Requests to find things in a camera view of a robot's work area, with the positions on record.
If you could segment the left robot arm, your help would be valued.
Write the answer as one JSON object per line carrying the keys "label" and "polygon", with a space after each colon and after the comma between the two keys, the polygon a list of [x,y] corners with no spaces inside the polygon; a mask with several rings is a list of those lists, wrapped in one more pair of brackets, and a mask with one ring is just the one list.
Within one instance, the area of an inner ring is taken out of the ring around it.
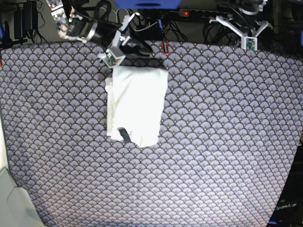
{"label": "left robot arm", "polygon": [[234,22],[251,36],[257,14],[263,11],[267,2],[267,0],[228,0],[227,5],[232,10]]}

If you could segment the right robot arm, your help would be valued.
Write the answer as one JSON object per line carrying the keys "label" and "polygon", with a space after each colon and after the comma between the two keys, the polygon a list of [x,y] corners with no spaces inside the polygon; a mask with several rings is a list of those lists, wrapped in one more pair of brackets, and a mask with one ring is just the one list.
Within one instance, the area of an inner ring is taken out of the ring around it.
{"label": "right robot arm", "polygon": [[115,47],[126,55],[152,55],[152,48],[130,26],[139,13],[125,15],[123,22],[117,23],[108,20],[112,11],[108,0],[100,0],[94,7],[83,7],[87,0],[48,0],[46,3],[62,39]]}

